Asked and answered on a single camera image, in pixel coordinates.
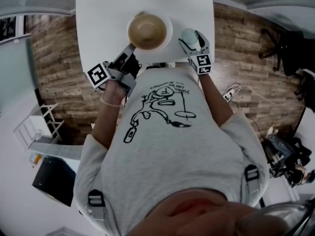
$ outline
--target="white table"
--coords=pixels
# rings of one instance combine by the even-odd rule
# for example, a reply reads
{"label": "white table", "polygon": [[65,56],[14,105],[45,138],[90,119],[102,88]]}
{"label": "white table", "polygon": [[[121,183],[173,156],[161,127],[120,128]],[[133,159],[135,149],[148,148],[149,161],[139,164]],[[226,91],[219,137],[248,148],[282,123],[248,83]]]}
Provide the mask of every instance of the white table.
{"label": "white table", "polygon": [[135,51],[140,63],[187,61],[178,44],[186,28],[203,33],[214,61],[215,34],[212,0],[76,0],[76,23],[83,71],[103,61],[113,61],[128,45],[126,26],[143,10],[158,10],[173,24],[173,37],[161,51]]}

